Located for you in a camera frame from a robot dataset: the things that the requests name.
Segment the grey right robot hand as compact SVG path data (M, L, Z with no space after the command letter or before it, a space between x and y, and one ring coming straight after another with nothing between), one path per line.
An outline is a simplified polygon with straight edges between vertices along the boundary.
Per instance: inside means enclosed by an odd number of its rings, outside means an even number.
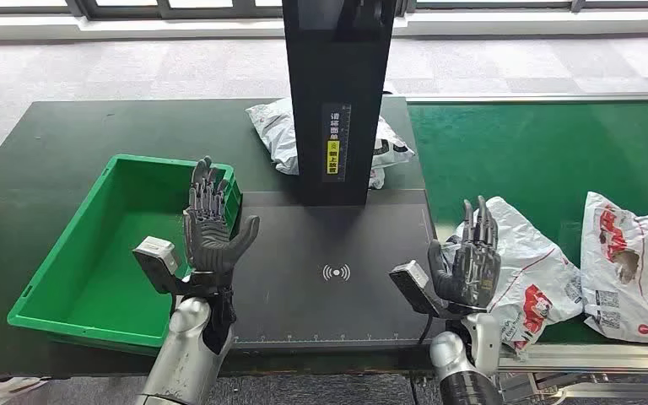
M444 243L432 240L428 261L433 289L453 314L485 312L495 295L500 276L498 224L484 197L478 197L478 211L463 201L462 235Z

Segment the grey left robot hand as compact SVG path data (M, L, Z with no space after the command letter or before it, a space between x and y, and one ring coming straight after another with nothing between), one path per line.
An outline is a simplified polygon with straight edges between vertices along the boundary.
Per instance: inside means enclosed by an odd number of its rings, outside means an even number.
M210 157L195 166L183 212L186 260L200 273L230 274L235 264L258 236L260 218L245 219L233 236L225 219L225 189L228 182L218 175Z

